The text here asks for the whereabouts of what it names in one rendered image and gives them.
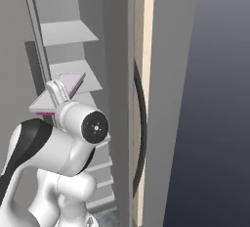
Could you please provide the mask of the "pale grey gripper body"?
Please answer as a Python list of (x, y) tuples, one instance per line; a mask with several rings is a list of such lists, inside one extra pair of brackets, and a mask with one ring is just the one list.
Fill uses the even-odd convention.
[(57, 79), (48, 81), (46, 83), (46, 89), (48, 90), (55, 107), (70, 100), (64, 84)]

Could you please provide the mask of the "grey freezer shelf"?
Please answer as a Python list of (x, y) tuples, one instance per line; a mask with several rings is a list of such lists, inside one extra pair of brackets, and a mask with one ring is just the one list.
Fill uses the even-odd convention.
[(66, 62), (50, 65), (51, 76), (56, 78), (60, 73), (80, 73), (85, 72), (86, 76), (77, 93), (93, 92), (102, 90), (102, 86), (86, 60)]
[(42, 23), (41, 31), (45, 47), (98, 40), (82, 21)]

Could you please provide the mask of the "grey fridge door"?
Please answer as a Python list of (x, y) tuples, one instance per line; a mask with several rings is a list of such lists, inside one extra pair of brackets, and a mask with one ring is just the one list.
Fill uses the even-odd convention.
[(103, 0), (114, 195), (122, 227), (133, 227), (134, 0)]

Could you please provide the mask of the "beige cabinet side panel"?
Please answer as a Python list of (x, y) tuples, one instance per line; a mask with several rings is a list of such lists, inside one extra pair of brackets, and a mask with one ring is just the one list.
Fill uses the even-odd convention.
[[(149, 98), (153, 1), (154, 0), (135, 0), (135, 60), (142, 79), (146, 99), (146, 115), (148, 112)], [(141, 123), (139, 102), (135, 88), (134, 95), (134, 170), (136, 170), (141, 140)], [(137, 194), (133, 199), (133, 217), (136, 227), (143, 225), (144, 191), (145, 172), (143, 171)]]

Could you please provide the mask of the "grey tall housing panel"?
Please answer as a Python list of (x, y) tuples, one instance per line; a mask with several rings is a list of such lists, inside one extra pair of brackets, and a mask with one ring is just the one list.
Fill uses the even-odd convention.
[(143, 227), (163, 227), (196, 0), (154, 0)]

